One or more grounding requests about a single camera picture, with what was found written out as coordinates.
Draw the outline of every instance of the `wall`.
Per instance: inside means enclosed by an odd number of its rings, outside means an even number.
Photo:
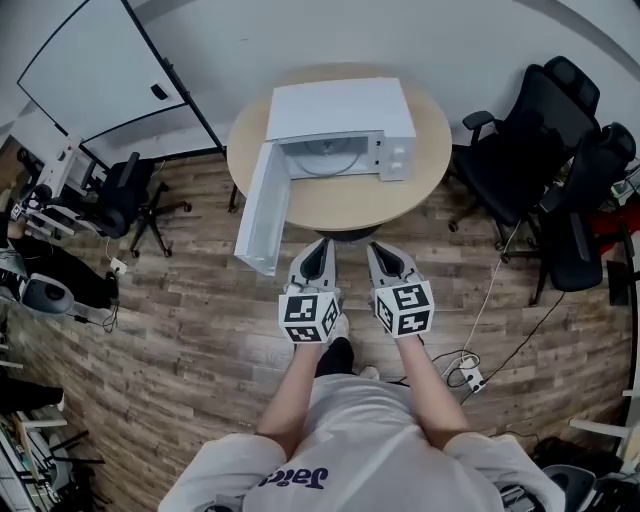
[[[640,6],[633,0],[560,0],[640,63]]]
[[[0,1],[0,127],[14,121],[29,103],[16,85],[29,61],[81,2]]]
[[[464,142],[466,114],[504,115],[527,64],[563,54],[600,87],[600,122],[622,122],[640,141],[634,76],[582,35],[513,0],[148,0],[136,12],[218,125],[228,127],[293,68],[361,61],[430,91],[454,140]]]

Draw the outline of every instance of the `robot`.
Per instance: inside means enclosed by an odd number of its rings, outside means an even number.
[[[394,338],[431,329],[435,305],[429,281],[400,249],[381,242],[367,246],[374,315]],[[335,242],[307,246],[291,263],[278,303],[279,325],[292,343],[327,343],[340,316]]]

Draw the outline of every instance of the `desk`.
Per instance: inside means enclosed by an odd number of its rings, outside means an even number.
[[[363,64],[328,64],[296,72],[283,85],[378,76],[394,75]],[[433,192],[451,159],[449,123],[425,91],[406,82],[402,88],[416,130],[410,178],[392,183],[376,175],[294,180],[288,222],[323,231],[364,229],[400,217]],[[229,172],[245,196],[265,141],[270,105],[271,94],[247,106],[229,135]]]

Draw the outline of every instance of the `electrical outlet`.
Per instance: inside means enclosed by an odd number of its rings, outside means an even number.
[[[484,388],[484,380],[482,379],[482,374],[480,373],[480,370],[478,370],[478,367],[476,365],[476,359],[471,356],[465,357],[462,361],[460,361],[460,364],[458,365],[460,372],[462,373],[462,375],[464,375],[464,378],[467,380],[467,384],[469,384],[471,391],[473,391],[474,393],[477,393],[482,388]]]
[[[125,275],[125,273],[127,272],[126,263],[120,261],[118,258],[111,258],[111,268],[116,274],[120,276]]]

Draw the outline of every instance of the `door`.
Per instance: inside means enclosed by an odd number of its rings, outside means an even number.
[[[291,178],[282,148],[262,145],[244,206],[235,255],[261,274],[276,273]]]

